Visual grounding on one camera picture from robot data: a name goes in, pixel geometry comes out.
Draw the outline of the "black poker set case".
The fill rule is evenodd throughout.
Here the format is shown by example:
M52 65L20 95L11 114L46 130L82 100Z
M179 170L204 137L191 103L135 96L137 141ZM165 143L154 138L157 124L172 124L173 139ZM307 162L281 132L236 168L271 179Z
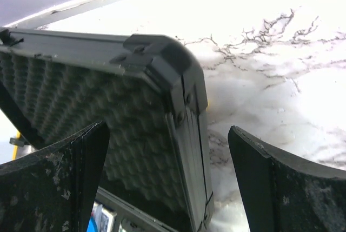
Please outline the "black poker set case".
M104 121L100 195L155 229L205 231L214 204L204 75L160 35L1 28L1 109L40 149Z

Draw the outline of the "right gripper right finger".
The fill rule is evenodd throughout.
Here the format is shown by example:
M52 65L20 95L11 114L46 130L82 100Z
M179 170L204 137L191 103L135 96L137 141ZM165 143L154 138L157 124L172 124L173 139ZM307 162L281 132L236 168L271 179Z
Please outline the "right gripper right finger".
M232 126L229 149L250 231L345 231L345 171Z

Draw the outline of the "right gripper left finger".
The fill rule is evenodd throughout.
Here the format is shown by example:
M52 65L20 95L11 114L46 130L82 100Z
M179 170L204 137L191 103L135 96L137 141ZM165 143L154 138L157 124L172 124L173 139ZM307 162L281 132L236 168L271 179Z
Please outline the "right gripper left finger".
M86 231L110 131L104 122L1 165L1 231Z

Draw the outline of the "blue round dealer button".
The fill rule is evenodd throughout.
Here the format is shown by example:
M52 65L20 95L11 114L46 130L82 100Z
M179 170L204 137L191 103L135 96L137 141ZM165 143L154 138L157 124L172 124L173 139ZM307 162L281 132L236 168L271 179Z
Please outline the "blue round dealer button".
M91 214L86 232L98 232L94 214Z

